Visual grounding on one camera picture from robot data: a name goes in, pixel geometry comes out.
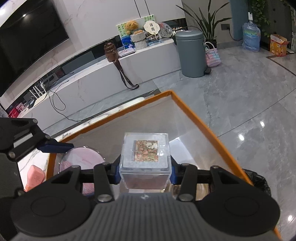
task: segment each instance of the black plastic bag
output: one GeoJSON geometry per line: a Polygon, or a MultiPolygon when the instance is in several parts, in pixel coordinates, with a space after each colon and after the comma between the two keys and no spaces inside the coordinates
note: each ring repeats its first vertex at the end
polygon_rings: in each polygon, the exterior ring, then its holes
{"type": "Polygon", "coordinates": [[[252,183],[254,184],[254,187],[259,188],[261,191],[265,192],[268,196],[271,196],[270,187],[268,186],[268,183],[265,177],[247,169],[243,169],[243,170],[248,175],[252,183]]]}

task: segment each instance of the orange trim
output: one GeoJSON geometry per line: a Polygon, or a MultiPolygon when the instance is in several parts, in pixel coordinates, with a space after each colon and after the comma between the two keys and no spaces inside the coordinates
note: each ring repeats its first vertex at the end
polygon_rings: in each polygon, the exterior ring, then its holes
{"type": "MultiPolygon", "coordinates": [[[[137,103],[137,104],[130,106],[124,110],[121,110],[115,114],[112,114],[112,115],[110,115],[110,116],[108,116],[108,117],[106,117],[94,124],[89,125],[88,127],[78,131],[77,133],[64,138],[61,142],[68,142],[83,133],[91,131],[91,130],[93,130],[101,125],[104,125],[104,124],[106,124],[118,117],[121,117],[129,112],[137,110],[147,104],[150,104],[152,102],[155,102],[155,101],[157,101],[161,98],[167,97],[167,96],[171,96],[173,101],[179,106],[179,108],[183,110],[183,112],[189,117],[190,120],[192,120],[192,122],[194,124],[196,124],[196,126],[201,130],[201,132],[211,142],[211,144],[214,146],[214,148],[219,152],[219,154],[221,155],[223,160],[226,162],[226,164],[229,166],[229,168],[232,170],[232,172],[236,176],[238,176],[239,178],[245,180],[247,183],[253,185],[253,183],[248,178],[246,173],[241,169],[241,167],[239,166],[237,161],[233,158],[233,156],[229,153],[229,151],[224,147],[224,145],[220,142],[220,140],[214,135],[214,133],[210,130],[210,128],[207,125],[205,125],[204,122],[195,113],[193,113],[191,111],[191,109],[172,90],[162,92],[162,93],[155,95],[153,97],[150,97],[140,103],[137,103]]],[[[53,176],[55,159],[56,159],[56,154],[49,155],[49,162],[48,162],[46,179],[53,176]]],[[[274,233],[281,240],[281,235],[280,235],[279,231],[277,230],[277,228],[274,229],[274,233]]]]}

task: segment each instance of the brown bag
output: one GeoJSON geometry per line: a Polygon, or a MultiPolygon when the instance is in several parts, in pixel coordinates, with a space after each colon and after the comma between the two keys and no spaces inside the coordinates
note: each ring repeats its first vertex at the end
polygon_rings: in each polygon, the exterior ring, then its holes
{"type": "Polygon", "coordinates": [[[125,73],[124,73],[124,71],[123,71],[123,69],[122,69],[122,67],[121,67],[121,64],[120,64],[120,62],[119,62],[119,60],[118,60],[118,59],[119,59],[119,55],[118,55],[118,51],[117,51],[115,45],[114,45],[113,43],[107,43],[107,44],[105,44],[105,46],[104,46],[104,50],[105,50],[105,55],[106,55],[106,57],[107,57],[107,60],[108,60],[109,62],[113,62],[114,65],[116,66],[116,68],[119,70],[119,73],[120,73],[120,76],[121,76],[121,80],[122,80],[122,82],[124,83],[124,85],[125,85],[128,89],[130,89],[130,90],[135,90],[135,89],[139,88],[139,85],[138,85],[138,84],[134,85],[134,84],[129,80],[129,78],[125,75],[125,73]],[[128,87],[128,86],[127,86],[127,84],[126,84],[124,78],[125,78],[126,81],[130,84],[131,87],[128,87]]]}

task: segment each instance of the black strap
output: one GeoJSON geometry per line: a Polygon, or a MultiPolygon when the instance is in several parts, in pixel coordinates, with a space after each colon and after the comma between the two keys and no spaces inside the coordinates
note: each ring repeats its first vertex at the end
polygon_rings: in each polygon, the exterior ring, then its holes
{"type": "Polygon", "coordinates": [[[124,83],[124,85],[125,85],[128,89],[130,89],[130,90],[135,90],[135,89],[139,88],[139,85],[138,85],[138,84],[134,85],[134,84],[129,80],[129,78],[124,74],[124,71],[123,71],[123,69],[122,69],[122,67],[121,67],[121,64],[120,64],[120,62],[119,62],[118,59],[114,60],[113,63],[114,63],[114,65],[116,66],[116,68],[119,70],[119,73],[120,73],[120,76],[121,76],[121,80],[122,80],[122,82],[124,83]],[[126,81],[129,83],[129,85],[131,86],[131,88],[128,87],[128,86],[126,85],[126,82],[125,82],[125,79],[124,79],[124,78],[125,78],[126,81]]]}

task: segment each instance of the transparent cube container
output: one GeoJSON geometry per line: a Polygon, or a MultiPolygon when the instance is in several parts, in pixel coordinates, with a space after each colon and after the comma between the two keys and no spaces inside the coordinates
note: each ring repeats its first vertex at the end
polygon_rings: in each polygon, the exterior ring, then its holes
{"type": "Polygon", "coordinates": [[[128,189],[164,189],[172,174],[168,134],[125,133],[119,173],[128,189]],[[157,141],[157,161],[138,160],[139,141],[147,142],[149,151],[153,149],[151,144],[157,141]]]}

